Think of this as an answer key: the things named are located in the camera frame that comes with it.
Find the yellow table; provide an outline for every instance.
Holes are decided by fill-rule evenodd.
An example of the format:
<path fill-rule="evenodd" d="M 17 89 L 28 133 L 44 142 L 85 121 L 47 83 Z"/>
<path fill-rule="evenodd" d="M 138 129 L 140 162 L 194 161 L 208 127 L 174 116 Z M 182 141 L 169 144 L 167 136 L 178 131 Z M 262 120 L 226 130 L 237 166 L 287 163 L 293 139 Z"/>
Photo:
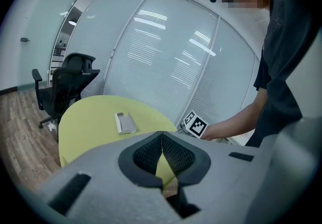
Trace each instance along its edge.
<path fill-rule="evenodd" d="M 114 114 L 131 113 L 137 131 L 119 134 Z M 106 143 L 119 141 L 134 135 L 155 131 L 177 131 L 176 127 L 160 112 L 142 102 L 119 96 L 100 95 L 84 98 L 71 105 L 59 125 L 59 157 L 65 166 L 86 151 Z M 163 183 L 174 177 L 166 159 L 160 157 L 156 176 Z"/>

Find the black slot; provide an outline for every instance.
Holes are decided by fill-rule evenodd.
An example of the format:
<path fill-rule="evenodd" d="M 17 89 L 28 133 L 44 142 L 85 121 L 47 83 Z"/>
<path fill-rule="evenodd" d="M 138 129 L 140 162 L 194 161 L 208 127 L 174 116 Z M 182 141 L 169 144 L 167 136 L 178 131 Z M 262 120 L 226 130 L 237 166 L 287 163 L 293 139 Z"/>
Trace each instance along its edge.
<path fill-rule="evenodd" d="M 65 215 L 90 179 L 91 177 L 86 174 L 75 175 L 48 205 L 60 214 Z"/>
<path fill-rule="evenodd" d="M 247 161 L 247 162 L 251 162 L 254 158 L 254 156 L 252 156 L 252 155 L 241 154 L 241 153 L 236 153 L 236 152 L 230 153 L 229 156 L 234 157 L 236 159 L 243 160 L 243 161 Z"/>

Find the black mesh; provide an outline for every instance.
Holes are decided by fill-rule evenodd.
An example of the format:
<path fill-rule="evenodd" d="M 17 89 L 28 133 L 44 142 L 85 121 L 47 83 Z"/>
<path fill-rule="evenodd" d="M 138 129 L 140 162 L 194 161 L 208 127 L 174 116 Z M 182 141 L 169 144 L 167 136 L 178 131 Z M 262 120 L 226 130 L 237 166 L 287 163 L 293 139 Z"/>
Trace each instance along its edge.
<path fill-rule="evenodd" d="M 133 154 L 134 163 L 141 169 L 154 174 L 156 173 L 157 162 L 161 156 L 162 143 L 161 135 L 137 149 Z"/>
<path fill-rule="evenodd" d="M 163 135 L 163 153 L 175 175 L 179 175 L 195 162 L 195 155 L 188 149 Z"/>

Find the white card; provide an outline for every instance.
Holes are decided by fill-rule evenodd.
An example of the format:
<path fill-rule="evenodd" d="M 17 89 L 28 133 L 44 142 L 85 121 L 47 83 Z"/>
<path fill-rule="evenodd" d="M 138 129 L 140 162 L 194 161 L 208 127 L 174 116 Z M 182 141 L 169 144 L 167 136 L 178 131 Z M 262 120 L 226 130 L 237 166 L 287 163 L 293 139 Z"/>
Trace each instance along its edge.
<path fill-rule="evenodd" d="M 193 110 L 185 117 L 184 123 L 186 130 L 198 139 L 200 139 L 208 126 L 208 123 Z"/>

